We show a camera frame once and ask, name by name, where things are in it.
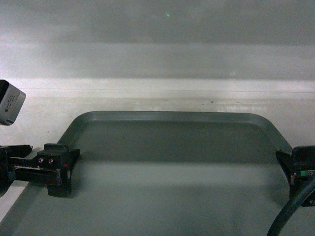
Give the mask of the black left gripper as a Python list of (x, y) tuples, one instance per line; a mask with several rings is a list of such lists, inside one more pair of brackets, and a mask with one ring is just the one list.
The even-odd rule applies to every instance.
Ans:
[(72, 191), (71, 176), (80, 156), (79, 149), (64, 144), (45, 144), (44, 150), (28, 159), (30, 145), (0, 147), (0, 195), (13, 181), (27, 181), (47, 186), (48, 195), (68, 197)]

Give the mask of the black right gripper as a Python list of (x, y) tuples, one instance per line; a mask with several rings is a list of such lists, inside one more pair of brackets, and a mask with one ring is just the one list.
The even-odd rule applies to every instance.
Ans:
[(293, 197), (310, 177), (315, 176), (314, 146), (295, 147), (291, 154), (277, 150), (276, 159), (285, 176), (290, 177), (290, 197)]

